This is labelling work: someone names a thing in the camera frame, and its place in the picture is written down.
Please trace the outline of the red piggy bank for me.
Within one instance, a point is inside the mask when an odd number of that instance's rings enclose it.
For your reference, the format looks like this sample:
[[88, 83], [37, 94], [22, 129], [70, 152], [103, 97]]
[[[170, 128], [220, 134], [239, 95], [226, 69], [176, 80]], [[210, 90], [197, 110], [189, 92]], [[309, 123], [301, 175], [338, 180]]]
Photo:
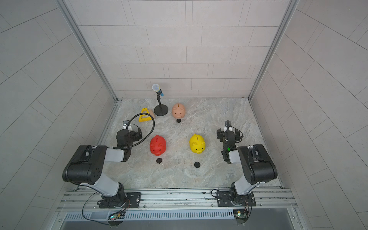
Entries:
[[166, 140], [162, 136], [156, 135], [153, 137], [149, 145], [150, 152], [155, 156], [160, 156], [166, 152]]

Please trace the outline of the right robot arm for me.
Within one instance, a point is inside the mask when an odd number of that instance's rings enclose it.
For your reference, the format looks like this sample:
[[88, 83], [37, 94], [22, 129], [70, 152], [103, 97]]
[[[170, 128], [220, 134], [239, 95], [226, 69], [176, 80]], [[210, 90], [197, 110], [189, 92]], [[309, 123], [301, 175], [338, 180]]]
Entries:
[[221, 151], [224, 161], [228, 164], [240, 163], [243, 175], [233, 182], [229, 191], [216, 193], [219, 207], [253, 207], [256, 205], [253, 190], [261, 183], [277, 179], [278, 172], [263, 144], [239, 146], [242, 132], [225, 122], [223, 130], [217, 130], [217, 139], [223, 143]]

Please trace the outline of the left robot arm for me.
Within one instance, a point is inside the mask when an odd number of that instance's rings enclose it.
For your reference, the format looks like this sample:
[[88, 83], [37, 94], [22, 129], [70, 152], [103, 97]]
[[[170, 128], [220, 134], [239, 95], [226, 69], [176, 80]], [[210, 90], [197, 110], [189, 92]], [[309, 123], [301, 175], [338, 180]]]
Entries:
[[101, 194], [97, 205], [101, 209], [138, 208], [141, 193], [126, 193], [118, 183], [103, 173], [106, 162], [127, 162], [131, 156], [133, 142], [143, 139], [142, 131], [131, 127], [122, 129], [116, 135], [117, 146], [80, 145], [62, 173], [62, 179], [79, 186], [90, 187]]

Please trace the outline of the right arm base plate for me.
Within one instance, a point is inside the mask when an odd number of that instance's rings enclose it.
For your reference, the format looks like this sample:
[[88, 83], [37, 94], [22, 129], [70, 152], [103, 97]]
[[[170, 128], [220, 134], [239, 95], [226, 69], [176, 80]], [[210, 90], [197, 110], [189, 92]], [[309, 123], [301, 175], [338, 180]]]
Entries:
[[238, 195], [235, 191], [220, 191], [214, 189], [216, 194], [212, 196], [217, 200], [219, 207], [255, 207], [256, 201], [254, 193]]

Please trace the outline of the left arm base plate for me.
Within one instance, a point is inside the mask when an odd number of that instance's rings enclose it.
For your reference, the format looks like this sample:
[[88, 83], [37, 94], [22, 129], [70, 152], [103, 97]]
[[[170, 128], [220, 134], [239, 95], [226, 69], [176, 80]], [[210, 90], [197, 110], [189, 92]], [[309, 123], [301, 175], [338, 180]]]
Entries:
[[97, 202], [97, 205], [101, 209], [125, 209], [125, 208], [138, 208], [140, 205], [141, 193], [125, 193], [117, 194], [115, 196], [103, 196], [101, 200]]

